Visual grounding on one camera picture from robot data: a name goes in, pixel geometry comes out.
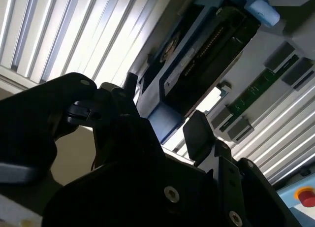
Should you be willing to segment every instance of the silver screw head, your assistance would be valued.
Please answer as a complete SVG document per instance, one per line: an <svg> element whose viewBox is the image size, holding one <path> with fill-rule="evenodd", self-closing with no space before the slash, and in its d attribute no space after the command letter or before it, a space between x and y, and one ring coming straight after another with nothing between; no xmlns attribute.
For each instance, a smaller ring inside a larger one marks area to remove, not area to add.
<svg viewBox="0 0 315 227"><path fill-rule="evenodd" d="M164 194L165 194L166 198L168 200L170 200L171 202L173 202L173 203L179 202L179 193L177 192L177 190L174 187L167 186L164 189Z"/></svg>
<svg viewBox="0 0 315 227"><path fill-rule="evenodd" d="M241 217L235 212L235 211L230 211L228 214L231 221L237 226L237 227L242 227L243 226L243 221Z"/></svg>

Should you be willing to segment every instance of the circuit board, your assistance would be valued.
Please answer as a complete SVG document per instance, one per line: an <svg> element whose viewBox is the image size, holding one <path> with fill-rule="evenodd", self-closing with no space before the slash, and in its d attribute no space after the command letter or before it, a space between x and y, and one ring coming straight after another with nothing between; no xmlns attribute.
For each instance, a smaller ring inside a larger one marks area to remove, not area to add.
<svg viewBox="0 0 315 227"><path fill-rule="evenodd" d="M233 116L222 125L220 131L225 131L298 60L299 57L293 55L276 73L266 68L253 83L227 107Z"/></svg>

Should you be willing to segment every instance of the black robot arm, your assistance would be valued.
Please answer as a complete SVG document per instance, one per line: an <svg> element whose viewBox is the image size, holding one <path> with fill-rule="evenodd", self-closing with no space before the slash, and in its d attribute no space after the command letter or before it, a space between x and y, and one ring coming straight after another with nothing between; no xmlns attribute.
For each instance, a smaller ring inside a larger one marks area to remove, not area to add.
<svg viewBox="0 0 315 227"><path fill-rule="evenodd" d="M136 80L96 89L71 73L0 101L3 184L39 185L55 141L79 125L93 128L93 171L49 198L42 226L300 226L254 163L235 161L216 140L203 113L184 127L195 166L164 154L132 101Z"/></svg>

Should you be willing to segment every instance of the red button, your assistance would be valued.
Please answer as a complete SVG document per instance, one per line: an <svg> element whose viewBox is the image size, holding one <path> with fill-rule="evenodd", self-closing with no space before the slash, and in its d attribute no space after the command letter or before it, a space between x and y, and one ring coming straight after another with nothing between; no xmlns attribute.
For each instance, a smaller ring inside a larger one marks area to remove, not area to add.
<svg viewBox="0 0 315 227"><path fill-rule="evenodd" d="M315 194L313 193L313 191L310 191L310 190L302 191L299 194L299 200L301 201L302 205L305 207L315 206Z"/></svg>

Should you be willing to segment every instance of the metal screw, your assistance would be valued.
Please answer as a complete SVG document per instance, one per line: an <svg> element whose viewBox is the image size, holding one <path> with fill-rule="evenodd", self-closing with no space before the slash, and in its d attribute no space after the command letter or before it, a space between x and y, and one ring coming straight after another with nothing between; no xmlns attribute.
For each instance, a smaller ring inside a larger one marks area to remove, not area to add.
<svg viewBox="0 0 315 227"><path fill-rule="evenodd" d="M235 211L230 211L228 214L231 221L237 226L237 227L242 227L243 226L243 221L241 217L235 212Z"/></svg>
<svg viewBox="0 0 315 227"><path fill-rule="evenodd" d="M87 86L90 84L90 82L87 81L87 80L85 80L85 79L82 79L80 82L81 82L82 84L84 84L84 85L87 85Z"/></svg>
<svg viewBox="0 0 315 227"><path fill-rule="evenodd" d="M222 11L222 8L219 8L216 12L216 15L218 16L221 13L221 11Z"/></svg>
<svg viewBox="0 0 315 227"><path fill-rule="evenodd" d="M179 202L179 193L172 186L167 186L164 189L164 194L165 194L166 198L168 200L170 200L171 202L173 202L173 203Z"/></svg>
<svg viewBox="0 0 315 227"><path fill-rule="evenodd" d="M253 163L251 163L250 161L247 162L250 168L254 168Z"/></svg>

